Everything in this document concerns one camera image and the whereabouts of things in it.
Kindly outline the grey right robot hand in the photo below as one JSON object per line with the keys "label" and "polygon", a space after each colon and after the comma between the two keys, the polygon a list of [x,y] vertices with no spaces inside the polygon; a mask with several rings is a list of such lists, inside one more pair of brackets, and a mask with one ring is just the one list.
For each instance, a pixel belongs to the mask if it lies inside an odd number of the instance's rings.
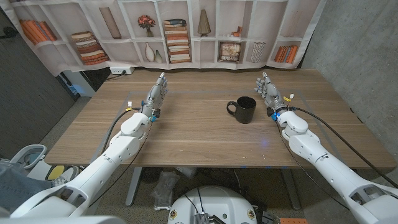
{"label": "grey right robot hand", "polygon": [[261,98],[264,100],[269,117],[273,115],[279,116],[288,110],[287,105],[281,97],[280,91],[271,82],[266,72],[262,73],[262,78],[257,78],[256,85],[257,87],[254,88],[254,91],[260,94]]}

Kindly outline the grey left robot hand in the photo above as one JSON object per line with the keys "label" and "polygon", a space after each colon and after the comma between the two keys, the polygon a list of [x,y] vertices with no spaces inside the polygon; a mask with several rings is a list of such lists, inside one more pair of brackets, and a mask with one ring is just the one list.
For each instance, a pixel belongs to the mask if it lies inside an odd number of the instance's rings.
{"label": "grey left robot hand", "polygon": [[162,72],[156,83],[148,92],[144,104],[142,105],[141,113],[147,117],[151,117],[153,112],[161,107],[166,93],[167,79],[165,73]]}

